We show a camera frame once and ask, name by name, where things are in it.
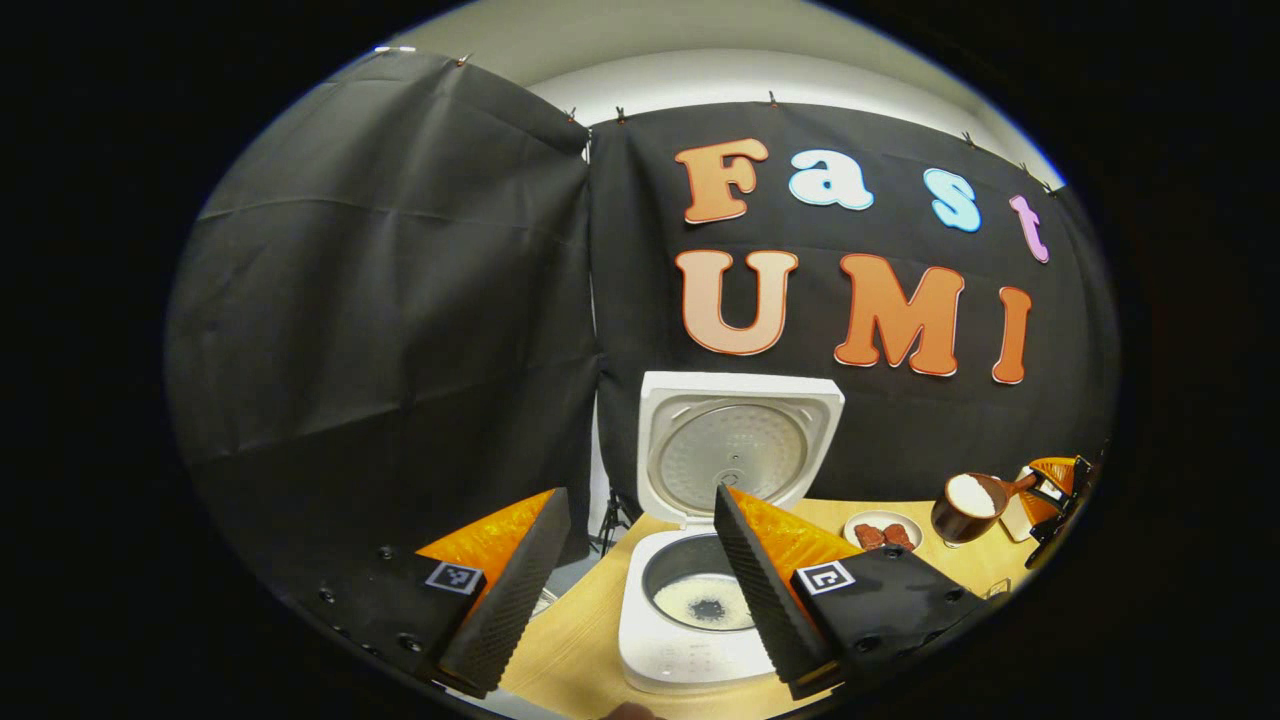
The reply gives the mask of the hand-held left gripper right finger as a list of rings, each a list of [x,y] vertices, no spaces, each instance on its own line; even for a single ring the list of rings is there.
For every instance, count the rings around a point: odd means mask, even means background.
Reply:
[[[873,691],[992,611],[901,544],[864,550],[727,486],[716,492],[714,528],[795,700]]]

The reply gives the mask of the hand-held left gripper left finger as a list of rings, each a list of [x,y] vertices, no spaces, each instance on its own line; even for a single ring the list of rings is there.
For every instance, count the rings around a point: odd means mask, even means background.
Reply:
[[[567,489],[548,489],[419,550],[330,566],[296,601],[396,670],[480,700],[499,685],[570,528]]]

